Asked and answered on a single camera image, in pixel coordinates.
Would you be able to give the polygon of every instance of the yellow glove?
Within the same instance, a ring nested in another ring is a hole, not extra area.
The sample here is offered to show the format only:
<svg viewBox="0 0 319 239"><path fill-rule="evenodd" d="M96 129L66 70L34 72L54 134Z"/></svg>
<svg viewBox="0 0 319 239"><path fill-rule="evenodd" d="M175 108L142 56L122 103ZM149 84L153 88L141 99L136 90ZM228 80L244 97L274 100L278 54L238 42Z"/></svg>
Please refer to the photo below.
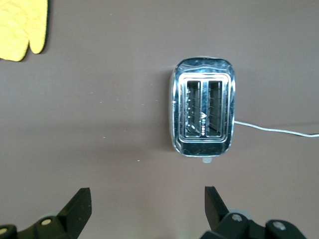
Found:
<svg viewBox="0 0 319 239"><path fill-rule="evenodd" d="M29 43L33 53L45 44L48 0L0 0L0 58L20 61Z"/></svg>

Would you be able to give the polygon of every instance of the table surface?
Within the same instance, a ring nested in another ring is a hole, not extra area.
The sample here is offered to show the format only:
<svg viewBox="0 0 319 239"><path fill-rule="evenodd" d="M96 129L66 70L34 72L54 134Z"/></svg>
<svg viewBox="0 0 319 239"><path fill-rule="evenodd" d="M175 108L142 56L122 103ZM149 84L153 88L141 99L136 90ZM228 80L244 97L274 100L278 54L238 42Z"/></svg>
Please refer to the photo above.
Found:
<svg viewBox="0 0 319 239"><path fill-rule="evenodd" d="M264 225L318 238L319 138L235 125L210 164L179 155L169 77L231 62L236 120L319 132L319 1L51 1L42 54L0 60L0 224L19 230L90 187L80 239L197 239L204 187Z"/></svg>

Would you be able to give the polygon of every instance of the metal grill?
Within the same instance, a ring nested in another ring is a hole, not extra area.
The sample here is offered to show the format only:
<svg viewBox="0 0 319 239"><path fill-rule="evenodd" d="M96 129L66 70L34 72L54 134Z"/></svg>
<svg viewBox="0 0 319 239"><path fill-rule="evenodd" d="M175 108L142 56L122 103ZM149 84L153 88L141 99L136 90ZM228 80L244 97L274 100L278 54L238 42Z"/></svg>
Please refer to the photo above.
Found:
<svg viewBox="0 0 319 239"><path fill-rule="evenodd" d="M200 81L188 81L185 104L185 136L200 137Z"/></svg>
<svg viewBox="0 0 319 239"><path fill-rule="evenodd" d="M206 136L221 136L223 124L222 115L224 112L224 97L222 91L222 82L210 81L208 83L208 121L206 127Z"/></svg>

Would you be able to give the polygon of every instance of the power cord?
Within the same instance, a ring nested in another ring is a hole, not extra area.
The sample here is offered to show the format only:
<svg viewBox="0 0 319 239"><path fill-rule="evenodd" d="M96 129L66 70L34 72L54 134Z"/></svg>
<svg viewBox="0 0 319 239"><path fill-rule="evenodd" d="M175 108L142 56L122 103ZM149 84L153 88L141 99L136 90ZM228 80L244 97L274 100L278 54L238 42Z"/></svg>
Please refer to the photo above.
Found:
<svg viewBox="0 0 319 239"><path fill-rule="evenodd" d="M290 133L290 134L294 134L294 135L299 135L302 137L319 137L319 133L314 133L314 134L306 134L306 133L299 133L299 132L294 132L294 131L289 131L289 130L284 130L284 129L275 129L275 128L264 128L264 127L260 127L251 123L244 123L244 122L240 122L240 121L236 121L236 124L241 124L244 126L248 126L248 127L252 127L252 128L256 128L256 129L260 129L260 130L264 130L264 131L271 131L271 132L279 132L279 133Z"/></svg>

